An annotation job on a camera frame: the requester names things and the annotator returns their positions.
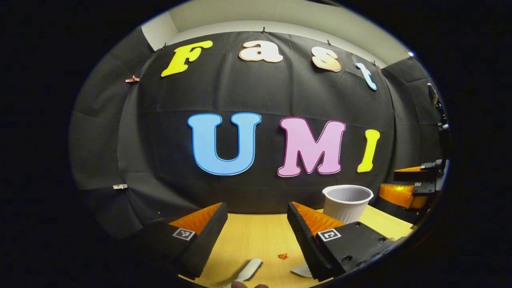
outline wall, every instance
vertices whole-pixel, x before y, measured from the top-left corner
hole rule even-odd
[[[386,55],[387,60],[383,60],[375,56],[373,53],[370,53],[369,51],[361,48],[360,46],[357,46],[347,40],[341,39],[332,34],[296,24],[269,20],[236,20],[229,22],[221,22],[195,27],[180,32],[179,29],[177,29],[177,26],[179,25],[176,25],[175,22],[173,21],[173,18],[171,17],[171,11],[164,12],[142,25],[142,31],[144,32],[144,35],[146,36],[148,42],[151,44],[153,49],[159,49],[163,47],[165,43],[169,45],[202,35],[231,31],[262,31],[263,27],[265,27],[266,31],[270,33],[279,32],[293,34],[308,37],[315,40],[320,40],[323,42],[327,42],[327,40],[329,40],[329,42],[336,47],[342,48],[356,55],[359,55],[368,61],[375,61],[375,63],[379,65],[381,68],[389,64],[392,64],[394,60],[400,60],[409,57],[406,51],[402,49],[404,48],[402,46],[400,46],[399,48],[388,47],[388,50],[401,49],[401,54],[397,56],[396,51],[394,51],[393,55],[390,55],[389,53]],[[383,46],[386,45],[384,44],[384,42],[382,42],[379,43],[379,46],[382,48]]]

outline light blue letter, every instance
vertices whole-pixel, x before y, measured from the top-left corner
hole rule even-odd
[[[370,86],[370,88],[372,88],[373,90],[377,90],[377,85],[375,85],[375,83],[372,82],[372,78],[370,78],[372,73],[370,73],[370,71],[368,71],[368,69],[366,69],[365,65],[363,63],[356,63],[355,65],[359,69],[361,69],[362,75],[365,77],[365,80],[366,80],[366,83],[368,84],[368,86]]]
[[[254,113],[237,113],[231,122],[238,126],[238,156],[223,160],[217,156],[216,127],[222,122],[217,114],[196,114],[188,119],[192,127],[192,146],[197,165],[215,175],[235,175],[251,167],[254,161],[254,133],[261,116]]]

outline yellow letter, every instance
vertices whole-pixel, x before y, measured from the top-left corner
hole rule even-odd
[[[314,55],[313,63],[315,63],[318,68],[334,72],[338,72],[342,69],[342,65],[336,60],[338,59],[338,55],[332,50],[322,47],[313,47],[311,48],[311,53]]]
[[[185,60],[188,58],[189,62],[192,62],[199,57],[201,48],[210,48],[214,43],[210,40],[199,43],[190,44],[176,48],[173,59],[170,61],[169,67],[162,72],[162,77],[169,76],[187,70],[188,65],[185,64]]]
[[[366,130],[366,149],[365,155],[362,157],[361,164],[357,167],[358,172],[368,172],[373,167],[373,155],[375,153],[375,147],[377,146],[377,140],[380,138],[380,133],[377,130]]]
[[[249,41],[243,45],[246,49],[243,49],[238,53],[238,56],[246,61],[260,61],[265,60],[266,62],[277,63],[283,60],[283,57],[279,55],[278,46],[269,41]]]

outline wooden table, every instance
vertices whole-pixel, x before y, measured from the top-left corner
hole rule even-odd
[[[398,239],[412,231],[410,223],[371,206],[367,206],[360,221],[388,238]],[[288,253],[289,258],[280,259],[278,254],[282,253]],[[290,272],[306,261],[286,214],[231,213],[228,213],[226,224],[201,277],[194,282],[206,287],[222,287],[233,281],[252,258],[262,259],[263,265],[250,281],[244,282],[249,288],[260,283],[271,288],[306,288],[320,283]]]

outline letter m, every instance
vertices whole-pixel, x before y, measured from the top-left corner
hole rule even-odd
[[[281,120],[280,126],[286,130],[286,152],[284,164],[278,169],[278,175],[293,177],[301,173],[298,167],[298,156],[308,174],[311,174],[320,161],[320,174],[333,174],[341,170],[339,153],[342,145],[345,124],[340,121],[329,121],[325,124],[322,134],[315,141],[308,123],[303,118],[287,117]]]

